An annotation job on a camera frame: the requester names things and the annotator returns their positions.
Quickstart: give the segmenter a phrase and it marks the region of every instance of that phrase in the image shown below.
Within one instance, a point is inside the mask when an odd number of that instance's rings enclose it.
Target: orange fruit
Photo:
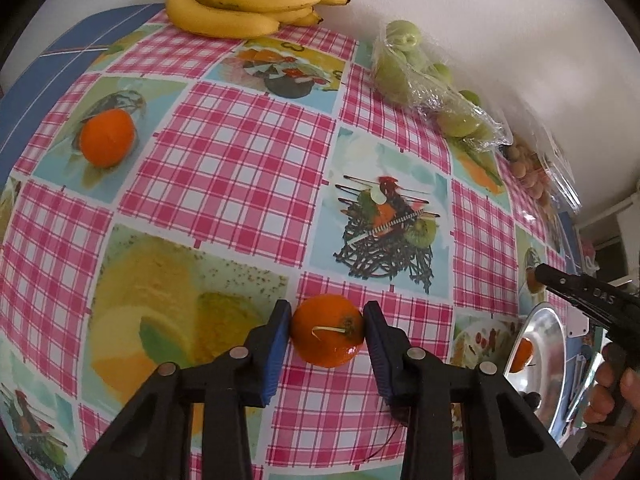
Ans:
[[[334,368],[353,359],[364,342],[364,319],[351,301],[320,294],[300,303],[290,326],[291,342],[307,363]]]
[[[131,116],[120,108],[100,112],[80,132],[80,151],[96,168],[119,164],[133,145],[136,129]]]
[[[533,343],[526,337],[523,337],[516,350],[516,355],[511,362],[509,372],[516,374],[527,366],[533,359]]]

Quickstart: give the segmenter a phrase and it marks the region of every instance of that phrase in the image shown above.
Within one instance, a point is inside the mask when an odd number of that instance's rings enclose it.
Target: bunch of bananas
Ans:
[[[166,0],[178,28],[211,38],[258,38],[281,23],[311,27],[322,21],[313,6],[346,5],[349,0]]]

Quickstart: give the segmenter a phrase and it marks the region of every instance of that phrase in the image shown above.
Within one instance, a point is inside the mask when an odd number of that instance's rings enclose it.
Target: pink checkered pattern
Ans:
[[[273,37],[289,43],[308,46],[344,60],[351,59],[356,47],[356,41],[349,36],[321,27],[293,27],[289,25],[281,28]]]
[[[562,272],[566,272],[566,262],[564,260],[564,256],[556,253],[550,247],[546,248],[546,262],[555,267],[558,270],[562,270]],[[571,304],[567,300],[563,300],[559,296],[552,294],[551,292],[546,293],[546,300],[553,305],[558,317],[562,320],[562,324],[566,326],[566,316],[567,310],[571,306]]]
[[[394,142],[401,150],[415,153],[443,173],[451,166],[446,142],[417,114],[392,107],[382,100],[369,82],[369,71],[351,65],[340,120]]]
[[[82,446],[86,452],[94,446],[98,439],[109,427],[110,420],[98,415],[88,406],[80,404],[78,408],[80,427],[82,430]]]
[[[137,42],[106,71],[197,79],[241,43],[194,36],[171,25]]]
[[[295,104],[197,83],[120,210],[299,267],[334,129]]]
[[[408,334],[412,344],[440,358],[448,350],[452,309],[362,285],[335,282],[305,273],[298,299],[340,294],[357,306],[376,300],[386,319]],[[389,460],[404,453],[406,433],[378,395],[366,348],[349,363],[332,369],[306,364],[290,349],[275,401],[273,436],[267,464],[329,467]]]
[[[465,446],[453,446],[453,480],[465,480]]]
[[[513,218],[488,197],[451,181],[455,229],[454,301],[459,306],[517,314]]]
[[[16,171],[27,176],[33,172],[73,109],[99,77],[100,75],[97,73],[81,75],[58,99],[58,102],[44,117],[38,129],[29,139],[22,155],[15,163],[14,169]]]
[[[254,470],[254,480],[262,480],[264,478],[264,469],[261,466],[253,464],[252,469]],[[202,478],[202,453],[191,450],[189,471],[191,480],[200,480]]]
[[[4,241],[0,328],[23,357],[72,396],[89,285],[111,216],[27,182]]]
[[[499,153],[496,154],[495,160],[498,163],[502,179],[509,190],[513,217],[526,231],[544,244],[546,241],[545,221],[538,204],[529,196],[518,179],[511,174],[509,162]]]
[[[169,17],[166,15],[166,11],[162,9],[155,16],[152,16],[147,20],[147,23],[171,23]]]

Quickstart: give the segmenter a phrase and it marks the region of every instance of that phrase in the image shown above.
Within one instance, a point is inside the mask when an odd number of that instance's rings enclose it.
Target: green apple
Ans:
[[[460,95],[465,98],[467,101],[475,104],[476,106],[481,106],[480,104],[480,96],[471,90],[461,90]]]
[[[407,20],[395,20],[386,26],[386,44],[408,52],[413,50],[422,41],[420,29]]]
[[[409,50],[404,53],[404,56],[406,57],[406,62],[411,65],[416,72],[422,72],[429,62],[426,54],[420,48]]]
[[[411,97],[402,68],[405,63],[406,57],[402,51],[383,47],[372,68],[376,88],[389,101],[400,105],[408,104]]]
[[[447,137],[466,137],[476,131],[481,124],[481,121],[472,115],[454,112],[440,112],[436,121]]]
[[[495,138],[492,129],[484,123],[480,124],[480,126],[478,126],[478,129],[476,129],[470,136],[473,139],[484,141],[494,140]]]
[[[444,63],[434,63],[426,70],[427,75],[430,75],[440,81],[442,81],[445,85],[451,86],[453,83],[453,78],[451,76],[451,70]]]

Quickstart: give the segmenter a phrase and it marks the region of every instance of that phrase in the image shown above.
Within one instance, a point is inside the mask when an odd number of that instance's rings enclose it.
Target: finger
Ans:
[[[626,444],[629,449],[633,449],[640,441],[640,413],[636,412],[634,418],[626,430]]]
[[[602,384],[605,388],[610,388],[615,382],[616,377],[613,368],[609,363],[602,363],[596,372],[596,382]]]
[[[598,413],[608,415],[615,406],[613,397],[601,384],[596,384],[591,391],[590,407]]]
[[[582,420],[587,424],[597,424],[599,422],[604,422],[607,418],[607,415],[604,413],[596,412],[591,406],[587,406],[587,409],[584,410],[584,415],[582,416]]]
[[[640,377],[627,368],[620,379],[620,393],[634,409],[640,410]]]
[[[609,455],[609,458],[619,458],[629,453],[629,451],[631,450],[629,449],[629,446],[626,443],[626,440],[623,440],[622,442],[620,442],[619,446],[611,452],[611,454]]]
[[[602,352],[600,352],[602,354],[602,357],[604,357],[604,360],[606,361],[607,358],[609,357],[609,350],[612,348],[613,343],[608,343],[603,349]]]

